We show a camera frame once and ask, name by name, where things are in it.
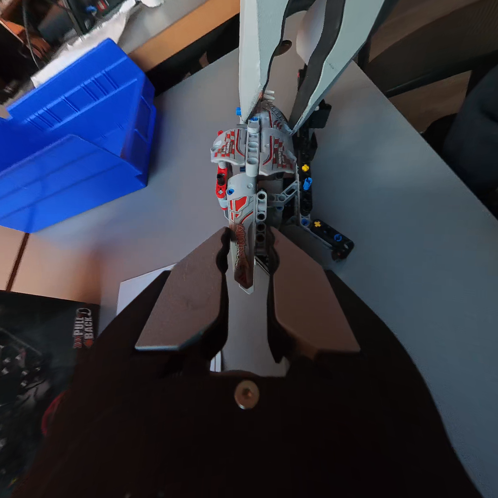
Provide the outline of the blue plastic bin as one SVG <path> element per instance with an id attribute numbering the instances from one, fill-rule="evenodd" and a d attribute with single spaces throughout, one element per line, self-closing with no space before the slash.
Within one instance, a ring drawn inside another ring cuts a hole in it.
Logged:
<path id="1" fill-rule="evenodd" d="M 111 39 L 7 107 L 1 226 L 35 233 L 146 187 L 156 109 Z"/>

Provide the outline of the grey red lego head section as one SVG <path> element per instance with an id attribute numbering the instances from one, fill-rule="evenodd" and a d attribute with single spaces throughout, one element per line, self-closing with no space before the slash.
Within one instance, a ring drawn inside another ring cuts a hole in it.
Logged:
<path id="1" fill-rule="evenodd" d="M 213 163 L 238 166 L 249 177 L 295 174 L 291 129 L 274 99 L 275 92 L 265 90 L 247 122 L 221 132 L 210 149 Z"/>

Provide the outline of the white instruction booklet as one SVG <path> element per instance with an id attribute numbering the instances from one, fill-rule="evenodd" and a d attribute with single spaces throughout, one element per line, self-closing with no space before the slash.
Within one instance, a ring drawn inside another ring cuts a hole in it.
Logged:
<path id="1" fill-rule="evenodd" d="M 175 264 L 161 267 L 148 273 L 127 279 L 120 283 L 117 296 L 116 315 L 126 308 L 162 272 L 171 271 Z"/>

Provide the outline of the white crumpled paper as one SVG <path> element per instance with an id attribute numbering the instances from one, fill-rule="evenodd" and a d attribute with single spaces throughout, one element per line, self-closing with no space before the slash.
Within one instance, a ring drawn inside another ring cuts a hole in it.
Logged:
<path id="1" fill-rule="evenodd" d="M 104 20 L 98 21 L 87 34 L 77 35 L 63 43 L 48 64 L 30 78 L 34 88 L 41 86 L 106 39 L 118 43 L 128 19 L 140 5 L 155 8 L 163 3 L 164 1 L 124 1 Z"/>

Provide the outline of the black lego box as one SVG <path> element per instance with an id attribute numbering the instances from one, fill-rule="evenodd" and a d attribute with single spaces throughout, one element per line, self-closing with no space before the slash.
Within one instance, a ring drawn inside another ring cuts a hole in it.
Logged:
<path id="1" fill-rule="evenodd" d="M 1 291 L 1 497 L 33 464 L 99 318 L 98 304 Z"/>

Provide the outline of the black grey lego chassis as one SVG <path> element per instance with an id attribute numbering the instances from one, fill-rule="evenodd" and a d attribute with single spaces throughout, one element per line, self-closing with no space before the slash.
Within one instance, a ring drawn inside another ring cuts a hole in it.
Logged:
<path id="1" fill-rule="evenodd" d="M 354 242 L 325 221 L 312 219 L 311 164 L 317 150 L 315 130 L 324 128 L 331 105 L 321 100 L 296 134 L 292 135 L 297 159 L 294 175 L 249 177 L 235 165 L 221 169 L 217 163 L 216 197 L 231 230 L 234 280 L 246 293 L 254 288 L 259 264 L 268 270 L 269 227 L 296 225 L 312 233 L 331 251 L 334 261 L 346 259 Z"/>

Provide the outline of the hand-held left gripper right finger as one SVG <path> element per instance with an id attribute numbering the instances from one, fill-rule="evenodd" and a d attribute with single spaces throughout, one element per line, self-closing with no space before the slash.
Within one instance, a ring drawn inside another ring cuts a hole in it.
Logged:
<path id="1" fill-rule="evenodd" d="M 361 351 L 325 271 L 279 230 L 267 234 L 267 340 L 276 363 Z"/>

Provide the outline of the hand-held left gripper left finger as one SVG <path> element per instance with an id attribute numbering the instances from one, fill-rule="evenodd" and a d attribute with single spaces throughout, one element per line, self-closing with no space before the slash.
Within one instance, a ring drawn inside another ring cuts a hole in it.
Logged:
<path id="1" fill-rule="evenodd" d="M 137 351 L 196 352 L 210 361 L 227 340 L 231 234 L 219 229 L 171 270 L 135 344 Z"/>

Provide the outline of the black device box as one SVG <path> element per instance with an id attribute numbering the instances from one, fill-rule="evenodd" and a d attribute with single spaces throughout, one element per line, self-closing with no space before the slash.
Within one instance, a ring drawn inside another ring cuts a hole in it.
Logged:
<path id="1" fill-rule="evenodd" d="M 88 33 L 97 22 L 103 21 L 124 1 L 63 1 L 78 35 Z"/>

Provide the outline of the dark office chair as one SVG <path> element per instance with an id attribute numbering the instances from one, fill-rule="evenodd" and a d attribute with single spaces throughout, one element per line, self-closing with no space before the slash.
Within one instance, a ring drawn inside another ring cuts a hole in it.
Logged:
<path id="1" fill-rule="evenodd" d="M 421 135 L 497 218 L 497 65 L 472 71 L 460 110 Z"/>

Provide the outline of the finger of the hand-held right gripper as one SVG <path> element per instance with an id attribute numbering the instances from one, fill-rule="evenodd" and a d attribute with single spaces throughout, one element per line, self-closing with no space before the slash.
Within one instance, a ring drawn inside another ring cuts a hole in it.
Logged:
<path id="1" fill-rule="evenodd" d="M 283 41 L 286 19 L 308 1 L 240 1 L 240 118 L 249 119 L 266 90 L 271 64 Z"/>
<path id="2" fill-rule="evenodd" d="M 290 113 L 293 134 L 314 112 L 346 66 L 368 40 L 385 1 L 315 1 L 297 33 L 304 76 Z"/>

